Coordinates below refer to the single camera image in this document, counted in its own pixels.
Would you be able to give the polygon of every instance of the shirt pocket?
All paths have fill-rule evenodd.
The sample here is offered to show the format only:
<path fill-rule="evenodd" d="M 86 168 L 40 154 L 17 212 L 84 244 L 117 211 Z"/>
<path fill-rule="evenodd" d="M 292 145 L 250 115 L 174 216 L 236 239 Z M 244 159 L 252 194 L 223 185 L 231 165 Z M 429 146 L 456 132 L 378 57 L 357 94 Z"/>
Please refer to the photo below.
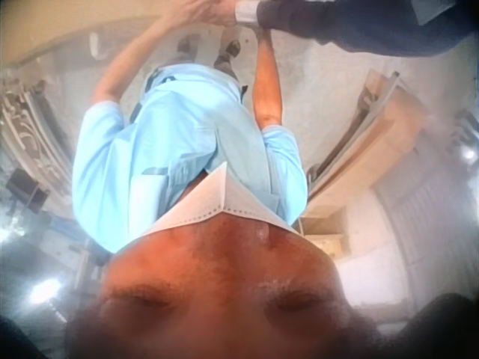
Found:
<path fill-rule="evenodd" d="M 129 190 L 129 240 L 141 237 L 157 220 L 160 206 L 168 199 L 168 176 L 133 176 Z"/>
<path fill-rule="evenodd" d="M 171 159 L 168 166 L 170 187 L 187 185 L 205 169 L 216 152 L 216 131 L 197 127 L 188 140 L 188 150 Z"/>

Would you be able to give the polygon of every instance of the person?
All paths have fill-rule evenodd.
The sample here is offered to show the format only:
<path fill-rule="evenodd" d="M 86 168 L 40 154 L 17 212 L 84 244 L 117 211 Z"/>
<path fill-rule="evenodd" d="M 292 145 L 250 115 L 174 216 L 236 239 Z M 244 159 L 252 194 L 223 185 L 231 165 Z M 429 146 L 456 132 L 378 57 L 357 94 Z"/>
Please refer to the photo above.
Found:
<path fill-rule="evenodd" d="M 119 102 L 159 41 L 205 20 L 216 0 L 170 1 L 100 79 L 82 123 L 73 166 L 73 210 L 86 233 L 111 253 L 153 223 L 223 163 L 228 173 L 285 224 L 305 209 L 307 184 L 293 134 L 281 125 L 281 89 L 272 41 L 258 32 L 252 116 L 231 59 L 241 45 L 222 37 L 214 68 L 194 64 L 200 41 L 184 37 L 168 66 L 146 81 L 130 124 Z"/>
<path fill-rule="evenodd" d="M 213 5 L 170 1 L 97 85 L 73 208 L 113 257 L 98 299 L 69 321 L 68 358 L 310 358 L 376 335 L 348 305 L 332 260 L 290 226 L 307 186 L 281 125 L 269 32 L 257 31 L 254 117 L 231 69 L 239 42 L 224 35 L 209 68 L 192 64 L 193 34 L 179 42 L 181 64 L 154 71 L 123 124 L 120 98 L 159 40 L 210 19 Z"/>
<path fill-rule="evenodd" d="M 416 57 L 452 49 L 478 29 L 476 0 L 222 0 L 217 21 L 258 24 L 348 52 Z"/>

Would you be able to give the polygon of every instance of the eye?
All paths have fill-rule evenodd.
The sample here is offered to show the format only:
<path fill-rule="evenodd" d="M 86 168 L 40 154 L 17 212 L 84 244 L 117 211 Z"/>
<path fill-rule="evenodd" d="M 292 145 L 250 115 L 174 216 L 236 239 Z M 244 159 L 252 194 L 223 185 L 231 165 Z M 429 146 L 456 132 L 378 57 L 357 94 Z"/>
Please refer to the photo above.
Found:
<path fill-rule="evenodd" d="M 295 336 L 320 337 L 336 327 L 336 300 L 309 292 L 288 292 L 271 300 L 265 309 L 270 323 Z"/>
<path fill-rule="evenodd" d="M 138 286 L 115 290 L 103 304 L 103 318 L 124 335 L 144 335 L 168 324 L 175 306 L 157 289 Z"/>
<path fill-rule="evenodd" d="M 284 312 L 310 310 L 321 305 L 321 298 L 311 293 L 293 292 L 274 300 L 276 307 Z"/>

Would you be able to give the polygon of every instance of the nose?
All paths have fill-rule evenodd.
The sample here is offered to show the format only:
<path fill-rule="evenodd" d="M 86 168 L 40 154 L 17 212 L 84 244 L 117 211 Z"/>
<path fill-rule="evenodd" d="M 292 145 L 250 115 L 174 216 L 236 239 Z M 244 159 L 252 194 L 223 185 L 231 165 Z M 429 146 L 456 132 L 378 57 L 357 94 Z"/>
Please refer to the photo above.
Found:
<path fill-rule="evenodd" d="M 190 245 L 209 261 L 227 264 L 233 269 L 270 246 L 269 225 L 222 213 L 205 222 Z"/>

